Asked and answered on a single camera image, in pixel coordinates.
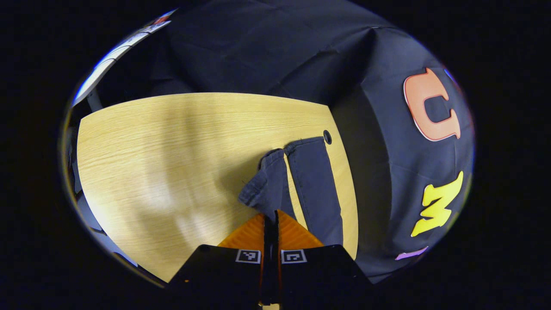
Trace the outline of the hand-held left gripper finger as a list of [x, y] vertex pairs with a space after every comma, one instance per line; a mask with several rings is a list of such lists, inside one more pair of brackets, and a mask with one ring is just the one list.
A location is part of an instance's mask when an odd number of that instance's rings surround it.
[[277, 218], [276, 289], [280, 305], [368, 305], [372, 285], [342, 245], [324, 245], [281, 210]]
[[256, 214], [218, 245], [200, 245], [168, 282], [185, 307], [258, 307], [269, 264], [266, 228]]

